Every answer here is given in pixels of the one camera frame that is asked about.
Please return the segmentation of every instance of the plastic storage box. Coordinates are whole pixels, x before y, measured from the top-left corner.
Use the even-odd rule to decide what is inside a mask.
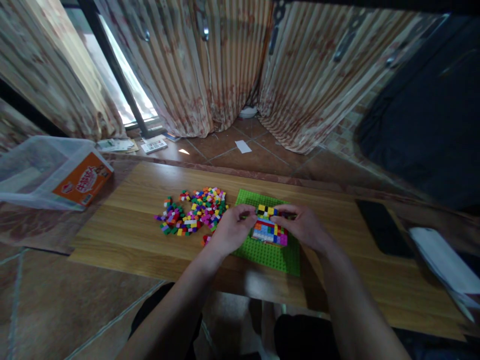
[[[0,201],[83,211],[113,171],[93,141],[33,136],[0,157]]]

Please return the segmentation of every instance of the pile of lego bricks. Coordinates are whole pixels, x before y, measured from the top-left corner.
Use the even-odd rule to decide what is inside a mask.
[[[258,205],[256,214],[258,220],[253,227],[251,238],[278,247],[287,246],[289,232],[270,220],[272,216],[283,216],[283,214],[273,207],[261,204]]]
[[[229,208],[225,201],[226,195],[225,191],[217,187],[204,187],[202,191],[195,191],[193,195],[183,190],[179,200],[191,201],[191,210],[185,214],[183,208],[173,203],[172,197],[169,196],[163,204],[166,211],[163,215],[156,215],[155,219],[161,221],[160,228],[165,235],[189,236],[196,233],[202,225],[207,225],[210,230],[215,231],[222,215]]]

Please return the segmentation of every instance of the wooden table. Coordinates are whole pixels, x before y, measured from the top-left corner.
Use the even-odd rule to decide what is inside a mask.
[[[418,262],[379,251],[354,197],[183,167],[140,163],[76,236],[70,260],[176,281],[202,249],[203,227],[194,236],[164,235],[153,216],[164,199],[183,189],[216,186],[234,204],[239,189],[311,207],[341,244],[391,326],[464,340],[466,324],[442,286]],[[229,256],[215,278],[216,290],[318,311],[328,311],[322,268],[308,248],[300,252],[296,277]]]

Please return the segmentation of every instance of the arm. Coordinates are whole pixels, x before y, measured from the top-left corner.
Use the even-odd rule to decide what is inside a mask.
[[[348,255],[315,213],[308,207],[290,204],[276,208],[297,215],[295,220],[279,216],[271,219],[312,248],[320,259],[333,332],[342,359],[410,359]]]
[[[210,242],[141,323],[117,359],[183,359],[217,270],[225,257],[242,245],[256,221],[254,206],[242,204],[225,212]]]

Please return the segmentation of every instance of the green lego brick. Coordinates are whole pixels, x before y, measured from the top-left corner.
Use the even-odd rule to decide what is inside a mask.
[[[274,207],[287,202],[240,189],[235,205],[238,204],[249,204],[257,208],[260,204]],[[300,244],[290,233],[288,245],[281,248],[252,239],[249,234],[242,246],[232,254],[287,274],[300,276]]]

